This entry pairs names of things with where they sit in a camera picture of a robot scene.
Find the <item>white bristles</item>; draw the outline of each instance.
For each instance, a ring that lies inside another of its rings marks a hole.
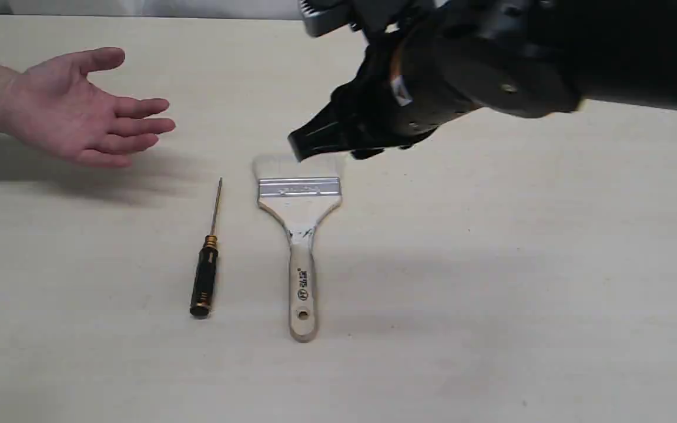
[[[268,177],[341,177],[346,155],[312,156],[299,163],[293,155],[261,155],[253,160],[257,179]]]

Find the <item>table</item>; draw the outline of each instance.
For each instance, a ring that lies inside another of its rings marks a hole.
[[[287,244],[250,161],[353,77],[300,22],[0,16],[0,62],[125,48],[94,77],[178,128],[121,171],[0,137],[0,421],[677,421],[677,112],[481,110],[346,166],[321,329],[287,329]],[[224,178],[208,321],[187,314]]]

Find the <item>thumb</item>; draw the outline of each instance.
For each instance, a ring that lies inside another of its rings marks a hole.
[[[88,75],[89,72],[107,71],[118,68],[124,63],[124,50],[105,46],[96,50],[79,51],[68,54],[69,59],[78,66],[80,73]]]

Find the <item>human hand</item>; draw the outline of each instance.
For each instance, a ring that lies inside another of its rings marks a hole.
[[[169,108],[166,99],[117,97],[88,81],[89,72],[116,69],[124,58],[119,48],[99,48],[16,74],[2,96],[5,132],[73,163],[129,166],[129,155],[155,145],[175,123],[148,118]]]

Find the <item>screwdriver handle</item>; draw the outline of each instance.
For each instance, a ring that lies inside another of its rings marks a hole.
[[[195,286],[190,301],[190,314],[195,318],[207,318],[210,315],[216,284],[217,244],[216,236],[206,236],[205,244],[198,256]]]

